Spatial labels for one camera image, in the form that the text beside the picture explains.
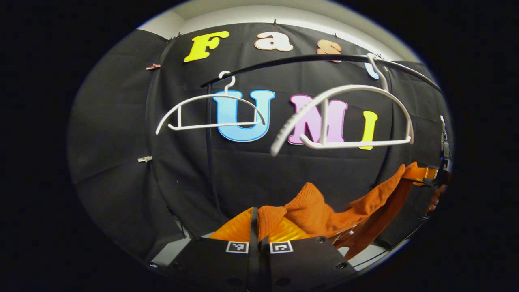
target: white hanger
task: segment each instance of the white hanger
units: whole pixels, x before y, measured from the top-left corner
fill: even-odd
[[[222,78],[223,77],[223,74],[225,73],[230,73],[229,71],[222,71],[220,72],[220,74],[218,75],[218,78]],[[261,114],[260,110],[255,106],[253,105],[252,103],[246,101],[246,100],[243,100],[241,98],[238,98],[238,97],[234,97],[234,96],[230,96],[228,95],[228,89],[230,86],[234,85],[234,83],[236,82],[236,78],[233,76],[232,77],[232,80],[229,84],[227,84],[225,87],[224,87],[224,94],[223,95],[217,95],[217,94],[209,94],[209,95],[201,95],[201,96],[196,96],[196,97],[192,97],[192,98],[189,98],[189,99],[186,99],[182,102],[180,102],[179,104],[175,105],[171,110],[169,110],[169,112],[167,114],[164,115],[164,117],[162,118],[162,120],[160,120],[160,123],[157,127],[157,130],[155,131],[155,135],[158,135],[159,132],[160,132],[160,128],[162,127],[162,125],[164,124],[164,122],[166,121],[166,119],[174,112],[178,109],[179,113],[178,113],[178,126],[173,126],[171,124],[168,124],[168,127],[172,130],[175,130],[175,131],[178,131],[178,130],[188,130],[188,129],[200,129],[200,128],[210,128],[210,127],[221,127],[221,126],[235,126],[235,125],[255,125],[255,124],[258,124],[259,121],[256,120],[256,115],[259,114],[259,117],[261,118],[261,121],[263,123],[263,125],[265,125],[265,119],[263,118],[263,115]],[[206,125],[194,125],[194,126],[182,126],[182,121],[181,121],[181,118],[182,118],[182,106],[183,105],[186,105],[192,101],[195,101],[195,100],[198,100],[198,99],[203,99],[203,98],[211,98],[211,97],[227,97],[227,98],[233,98],[233,99],[237,99],[239,101],[242,101],[242,102],[245,102],[246,104],[250,105],[251,107],[253,107],[255,109],[254,111],[254,122],[242,122],[242,123],[220,123],[220,124],[206,124]]]
[[[388,84],[387,80],[382,75],[380,70],[375,64],[375,61],[373,59],[373,56],[368,56],[371,65],[373,65],[373,68],[377,71],[378,75],[380,76],[380,79],[382,80],[383,89],[380,89],[378,87],[369,86],[369,85],[343,85],[338,86],[332,89],[329,89],[319,95],[317,95],[311,102],[309,102],[305,107],[303,107],[301,110],[299,110],[297,113],[293,114],[290,119],[283,125],[281,130],[279,131],[278,135],[276,136],[276,139],[272,143],[272,146],[270,147],[270,153],[272,156],[276,156],[279,153],[279,150],[283,146],[284,142],[286,141],[288,135],[292,131],[292,129],[295,127],[297,122],[301,120],[306,113],[308,113],[313,107],[317,106],[318,104],[321,104],[321,114],[322,114],[322,122],[321,122],[321,137],[319,139],[319,142],[313,142],[308,137],[306,137],[305,134],[301,134],[300,138],[304,145],[312,148],[312,149],[341,149],[341,148],[356,148],[356,147],[366,147],[366,146],[389,146],[389,145],[397,145],[397,144],[405,144],[410,143],[413,144],[414,142],[414,131],[413,131],[413,124],[411,123],[411,117],[409,116],[409,113],[407,112],[407,109],[405,106],[396,98],[394,95],[389,93],[388,90]],[[391,140],[391,141],[358,141],[358,142],[327,142],[326,141],[326,134],[327,134],[327,126],[328,126],[328,98],[335,96],[337,94],[349,92],[349,91],[356,91],[356,90],[369,90],[373,92],[380,93],[384,96],[387,96],[394,100],[404,111],[405,117],[407,119],[407,126],[406,126],[406,139],[403,140]]]

